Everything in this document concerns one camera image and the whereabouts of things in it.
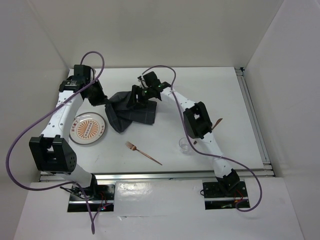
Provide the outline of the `clear plastic cup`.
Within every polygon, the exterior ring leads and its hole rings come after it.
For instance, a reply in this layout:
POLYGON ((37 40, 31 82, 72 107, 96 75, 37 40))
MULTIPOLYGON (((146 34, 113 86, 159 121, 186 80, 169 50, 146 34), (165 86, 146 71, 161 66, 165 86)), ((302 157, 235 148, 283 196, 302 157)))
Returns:
POLYGON ((191 146, 187 140, 186 137, 183 137, 179 140, 178 142, 179 144, 179 150, 183 153, 183 154, 189 154, 191 149, 191 146))

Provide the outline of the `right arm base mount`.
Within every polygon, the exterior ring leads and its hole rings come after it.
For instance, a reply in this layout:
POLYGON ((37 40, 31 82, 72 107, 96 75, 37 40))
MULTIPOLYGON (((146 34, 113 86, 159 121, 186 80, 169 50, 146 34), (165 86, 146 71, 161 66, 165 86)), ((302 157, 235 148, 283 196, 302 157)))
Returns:
POLYGON ((203 182, 200 195, 204 198, 206 210, 235 209, 236 204, 240 209, 250 208, 250 201, 246 184, 240 181, 238 185, 228 193, 223 193, 218 182, 203 182))

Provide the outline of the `dark checked cloth napkin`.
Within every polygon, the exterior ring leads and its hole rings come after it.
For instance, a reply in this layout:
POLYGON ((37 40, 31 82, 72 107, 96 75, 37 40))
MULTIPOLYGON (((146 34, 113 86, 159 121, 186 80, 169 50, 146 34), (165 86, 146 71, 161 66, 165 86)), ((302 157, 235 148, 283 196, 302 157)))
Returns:
POLYGON ((130 91, 115 93, 104 101, 105 113, 110 126, 119 134, 123 133, 132 122, 153 125, 156 119, 157 102, 148 101, 141 108, 127 107, 130 91))

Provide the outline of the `copper fork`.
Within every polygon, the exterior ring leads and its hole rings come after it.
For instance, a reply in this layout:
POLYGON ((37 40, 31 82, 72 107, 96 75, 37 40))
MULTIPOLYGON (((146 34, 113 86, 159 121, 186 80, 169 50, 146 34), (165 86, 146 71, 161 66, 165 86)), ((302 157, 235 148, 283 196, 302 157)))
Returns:
POLYGON ((148 159, 152 160, 153 162, 157 163, 158 165, 162 166, 163 164, 160 163, 159 161, 157 161, 156 159, 154 159, 153 157, 151 157, 150 155, 146 154, 145 152, 139 150, 134 144, 132 144, 131 142, 127 141, 125 143, 125 145, 131 150, 131 151, 136 151, 140 154, 142 154, 143 156, 147 157, 148 159))

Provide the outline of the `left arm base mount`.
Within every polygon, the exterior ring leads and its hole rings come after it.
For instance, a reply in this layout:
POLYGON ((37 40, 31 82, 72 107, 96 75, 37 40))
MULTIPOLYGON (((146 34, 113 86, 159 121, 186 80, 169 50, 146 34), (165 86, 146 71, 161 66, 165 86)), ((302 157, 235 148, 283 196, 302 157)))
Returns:
MULTIPOLYGON (((90 210, 92 212, 96 212, 97 210, 101 212, 113 212, 115 188, 115 184, 98 185, 95 194, 90 193, 87 195, 90 210)), ((72 186, 71 188, 66 188, 65 191, 69 193, 68 213, 88 212, 85 197, 78 187, 72 186)))

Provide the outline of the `orange patterned round plate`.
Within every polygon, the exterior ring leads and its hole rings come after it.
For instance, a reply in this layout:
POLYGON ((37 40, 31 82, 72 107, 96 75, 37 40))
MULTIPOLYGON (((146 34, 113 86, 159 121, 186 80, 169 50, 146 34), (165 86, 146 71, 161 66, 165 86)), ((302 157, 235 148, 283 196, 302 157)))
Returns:
POLYGON ((69 139, 78 145, 93 144, 104 136, 107 129, 106 120, 100 114, 85 112, 74 118, 69 139))

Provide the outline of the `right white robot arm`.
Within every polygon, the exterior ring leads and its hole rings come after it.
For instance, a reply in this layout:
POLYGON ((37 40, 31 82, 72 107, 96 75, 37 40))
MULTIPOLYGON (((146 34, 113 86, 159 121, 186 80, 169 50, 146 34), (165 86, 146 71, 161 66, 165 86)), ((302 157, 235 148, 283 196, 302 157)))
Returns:
POLYGON ((211 164, 218 182, 218 190, 223 196, 230 196, 236 189, 240 178, 233 167, 223 159, 223 153, 218 146, 214 134, 213 123, 205 104, 195 102, 178 93, 168 82, 161 82, 151 71, 138 77, 140 85, 133 85, 128 107, 145 107, 150 99, 178 104, 186 135, 192 146, 208 151, 211 164))

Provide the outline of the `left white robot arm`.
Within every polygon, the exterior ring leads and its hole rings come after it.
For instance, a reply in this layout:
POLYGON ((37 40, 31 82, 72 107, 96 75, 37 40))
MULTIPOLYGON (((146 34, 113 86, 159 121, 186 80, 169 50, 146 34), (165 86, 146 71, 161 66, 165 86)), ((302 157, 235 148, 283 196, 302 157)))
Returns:
POLYGON ((69 135, 76 113, 88 100, 92 106, 104 105, 108 98, 94 70, 88 65, 74 66, 73 75, 59 86, 57 111, 38 137, 29 140, 29 148, 39 171, 61 175, 64 180, 81 185, 81 194, 88 200, 97 197, 96 177, 77 163, 77 155, 69 145, 69 135))

